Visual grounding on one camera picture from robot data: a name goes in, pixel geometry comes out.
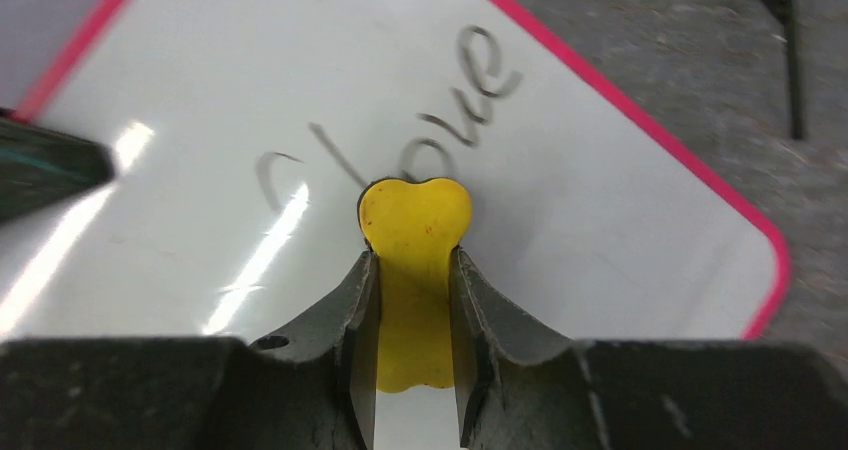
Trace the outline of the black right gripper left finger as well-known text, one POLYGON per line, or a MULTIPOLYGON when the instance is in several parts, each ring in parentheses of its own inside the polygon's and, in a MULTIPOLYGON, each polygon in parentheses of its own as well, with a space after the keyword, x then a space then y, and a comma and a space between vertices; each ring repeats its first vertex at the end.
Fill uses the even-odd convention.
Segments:
POLYGON ((5 449, 369 449, 378 260, 253 343, 27 338, 1 346, 5 449))

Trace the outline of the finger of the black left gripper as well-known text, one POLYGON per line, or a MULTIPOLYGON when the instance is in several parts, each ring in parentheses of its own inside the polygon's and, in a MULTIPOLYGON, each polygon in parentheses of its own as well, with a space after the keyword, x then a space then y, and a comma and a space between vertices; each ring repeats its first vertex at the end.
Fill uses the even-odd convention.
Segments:
POLYGON ((1 223, 112 181, 109 150, 96 142, 23 123, 1 111, 1 223))

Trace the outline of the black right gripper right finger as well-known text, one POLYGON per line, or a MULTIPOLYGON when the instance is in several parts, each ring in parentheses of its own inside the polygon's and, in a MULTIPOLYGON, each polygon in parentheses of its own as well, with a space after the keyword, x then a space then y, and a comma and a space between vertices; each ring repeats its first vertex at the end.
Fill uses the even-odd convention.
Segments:
POLYGON ((818 352, 740 340, 572 340, 450 256, 465 449, 843 449, 847 383, 818 352))

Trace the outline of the yellow bone shaped eraser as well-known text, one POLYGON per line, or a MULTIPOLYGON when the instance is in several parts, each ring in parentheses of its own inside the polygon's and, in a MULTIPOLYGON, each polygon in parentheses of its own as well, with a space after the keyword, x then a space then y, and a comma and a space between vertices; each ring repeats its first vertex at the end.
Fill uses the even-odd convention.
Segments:
POLYGON ((378 259, 379 391, 453 386, 450 256, 472 215, 468 191, 447 178, 386 178, 362 193, 358 220, 378 259))

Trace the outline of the pink framed whiteboard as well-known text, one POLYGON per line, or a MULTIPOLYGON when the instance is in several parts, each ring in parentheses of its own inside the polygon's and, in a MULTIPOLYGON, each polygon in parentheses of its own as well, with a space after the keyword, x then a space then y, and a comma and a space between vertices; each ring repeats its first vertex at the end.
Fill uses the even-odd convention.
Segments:
MULTIPOLYGON (((572 340, 753 341, 788 283, 775 226, 515 0, 104 0, 12 118, 115 177, 1 225, 1 346, 253 343, 375 254, 386 178, 462 185, 454 250, 572 340)), ((376 363, 379 446, 461 448, 455 380, 376 363)))

